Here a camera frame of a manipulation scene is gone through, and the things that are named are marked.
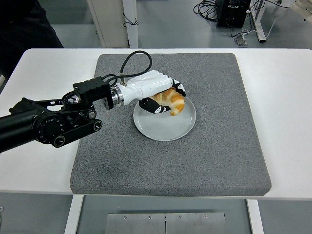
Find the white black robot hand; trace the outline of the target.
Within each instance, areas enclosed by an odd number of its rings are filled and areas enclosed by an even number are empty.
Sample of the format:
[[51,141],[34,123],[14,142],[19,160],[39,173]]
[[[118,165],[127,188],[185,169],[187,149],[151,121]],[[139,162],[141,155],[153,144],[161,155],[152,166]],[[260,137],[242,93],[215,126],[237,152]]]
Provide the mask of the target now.
[[114,86],[118,94],[119,106],[128,105],[139,100],[139,107],[152,114],[170,112],[171,116],[179,115],[185,107],[185,89],[180,81],[152,70],[136,76],[125,85]]

